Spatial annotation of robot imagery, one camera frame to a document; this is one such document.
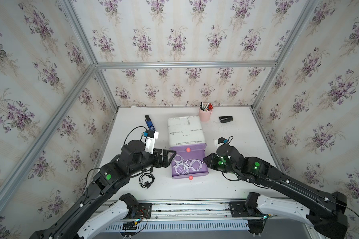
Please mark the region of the white earphones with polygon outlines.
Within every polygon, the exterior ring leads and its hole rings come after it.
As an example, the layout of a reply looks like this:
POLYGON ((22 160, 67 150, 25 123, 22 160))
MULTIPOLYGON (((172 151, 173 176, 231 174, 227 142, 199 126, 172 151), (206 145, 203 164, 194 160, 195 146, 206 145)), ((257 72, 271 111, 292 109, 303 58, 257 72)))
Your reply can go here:
POLYGON ((199 172, 202 170, 204 166, 204 162, 198 159, 190 159, 189 160, 189 168, 193 172, 199 172))
POLYGON ((189 165, 186 163, 184 158, 180 155, 174 157, 174 171, 176 176, 189 174, 189 165))

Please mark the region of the purple top drawer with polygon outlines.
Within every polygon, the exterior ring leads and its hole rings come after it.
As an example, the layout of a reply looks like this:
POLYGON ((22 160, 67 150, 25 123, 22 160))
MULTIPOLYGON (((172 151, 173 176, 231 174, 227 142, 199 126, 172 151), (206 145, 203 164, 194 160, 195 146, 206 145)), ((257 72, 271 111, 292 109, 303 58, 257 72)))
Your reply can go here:
POLYGON ((206 146, 207 146, 206 143, 177 145, 177 146, 171 146, 170 150, 175 150, 177 153, 180 153, 180 152, 190 153, 190 152, 205 150, 206 146))

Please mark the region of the purple drawer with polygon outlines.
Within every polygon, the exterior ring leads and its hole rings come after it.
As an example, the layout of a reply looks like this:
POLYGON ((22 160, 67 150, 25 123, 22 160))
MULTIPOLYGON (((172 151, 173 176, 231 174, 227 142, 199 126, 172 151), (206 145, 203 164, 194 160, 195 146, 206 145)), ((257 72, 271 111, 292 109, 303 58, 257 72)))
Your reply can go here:
POLYGON ((208 167, 203 162, 204 157, 204 149, 190 149, 189 152, 187 148, 182 151, 177 150, 171 164, 172 179, 192 179, 208 175, 208 167))
POLYGON ((205 150, 206 146, 207 146, 206 143, 177 145, 177 146, 171 146, 170 150, 175 150, 177 153, 180 153, 180 152, 190 153, 190 152, 205 150))

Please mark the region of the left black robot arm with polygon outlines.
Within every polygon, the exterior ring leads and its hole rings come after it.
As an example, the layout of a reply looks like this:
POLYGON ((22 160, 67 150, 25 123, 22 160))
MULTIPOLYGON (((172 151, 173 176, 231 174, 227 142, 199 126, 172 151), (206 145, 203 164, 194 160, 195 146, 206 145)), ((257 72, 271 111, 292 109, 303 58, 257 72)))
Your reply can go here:
POLYGON ((89 226, 90 217, 96 210, 130 182, 132 176, 149 167, 167 168, 176 151, 154 149, 145 151, 145 143, 132 140, 122 146, 121 153, 103 165, 93 177, 83 195, 51 227, 36 231, 32 239, 87 239, 95 235, 89 226))

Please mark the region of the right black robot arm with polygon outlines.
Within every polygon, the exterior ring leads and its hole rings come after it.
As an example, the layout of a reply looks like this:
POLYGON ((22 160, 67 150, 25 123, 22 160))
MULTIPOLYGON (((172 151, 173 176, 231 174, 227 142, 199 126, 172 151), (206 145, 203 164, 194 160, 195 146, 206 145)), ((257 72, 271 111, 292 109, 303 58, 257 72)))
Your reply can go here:
POLYGON ((237 181, 272 189, 291 199, 279 200, 250 192, 244 206, 249 216, 264 219, 269 215, 282 216, 312 226, 327 238, 345 237, 348 218, 347 197, 343 193, 328 193, 308 186, 258 157, 243 156, 229 144, 219 146, 203 162, 209 169, 235 175, 237 181))

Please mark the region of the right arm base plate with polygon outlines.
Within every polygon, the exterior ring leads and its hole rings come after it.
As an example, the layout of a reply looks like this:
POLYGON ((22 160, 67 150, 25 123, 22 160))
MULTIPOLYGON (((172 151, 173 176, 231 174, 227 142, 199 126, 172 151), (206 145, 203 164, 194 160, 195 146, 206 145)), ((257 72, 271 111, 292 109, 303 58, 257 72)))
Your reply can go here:
POLYGON ((227 209, 233 218, 270 218, 270 215, 260 212, 256 207, 246 206, 245 201, 232 201, 228 203, 227 209))

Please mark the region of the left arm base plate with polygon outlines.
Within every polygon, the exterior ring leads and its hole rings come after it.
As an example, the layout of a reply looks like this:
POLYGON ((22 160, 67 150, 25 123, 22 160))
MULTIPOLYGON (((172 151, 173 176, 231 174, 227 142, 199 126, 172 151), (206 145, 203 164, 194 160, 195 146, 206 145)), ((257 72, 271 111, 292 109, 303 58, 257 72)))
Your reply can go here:
POLYGON ((152 214, 152 203, 140 203, 137 207, 131 209, 127 216, 124 217, 124 220, 131 220, 131 219, 143 219, 151 218, 152 214))

